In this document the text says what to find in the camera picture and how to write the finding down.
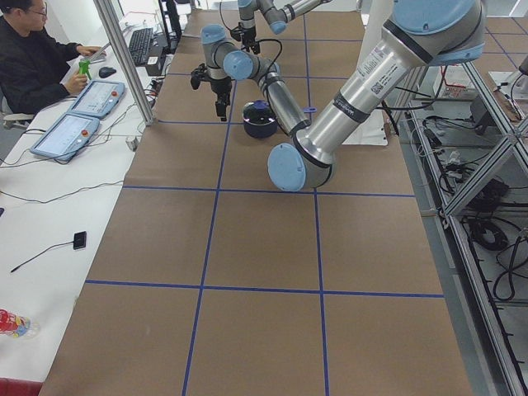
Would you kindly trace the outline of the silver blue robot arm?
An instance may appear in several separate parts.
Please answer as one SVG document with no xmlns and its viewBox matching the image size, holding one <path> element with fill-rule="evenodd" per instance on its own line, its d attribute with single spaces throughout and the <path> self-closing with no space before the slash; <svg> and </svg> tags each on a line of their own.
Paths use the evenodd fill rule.
<svg viewBox="0 0 528 396">
<path fill-rule="evenodd" d="M 304 14 L 312 11 L 325 0 L 298 0 L 286 3 L 282 8 L 277 8 L 272 0 L 238 0 L 239 22 L 230 30 L 230 35 L 247 52 L 260 54 L 260 42 L 257 39 L 255 13 L 260 12 L 267 25 L 275 35 L 282 33 L 287 25 Z"/>
<path fill-rule="evenodd" d="M 486 16 L 485 1 L 395 1 L 379 43 L 315 121 L 296 103 L 276 63 L 238 49 L 218 24 L 201 29 L 205 62 L 194 70 L 191 85 L 210 83 L 223 118 L 231 82 L 253 80 L 290 137 L 270 152 L 269 178 L 283 191 L 316 188 L 331 178 L 337 149 L 411 70 L 481 56 Z"/>
</svg>

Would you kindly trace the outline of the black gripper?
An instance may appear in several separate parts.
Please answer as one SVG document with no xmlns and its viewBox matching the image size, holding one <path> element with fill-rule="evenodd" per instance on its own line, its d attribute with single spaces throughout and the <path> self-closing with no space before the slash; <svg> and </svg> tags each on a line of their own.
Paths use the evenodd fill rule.
<svg viewBox="0 0 528 396">
<path fill-rule="evenodd" d="M 260 42 L 256 41 L 257 31 L 255 21 L 240 21 L 239 28 L 241 31 L 241 39 L 243 42 L 242 49 L 249 51 L 249 43 L 251 45 L 251 50 L 254 54 L 260 53 Z"/>
<path fill-rule="evenodd" d="M 210 79 L 210 87 L 216 95 L 215 110 L 216 115 L 221 117 L 222 121 L 227 121 L 227 110 L 229 109 L 232 79 L 230 77 L 221 79 Z"/>
</svg>

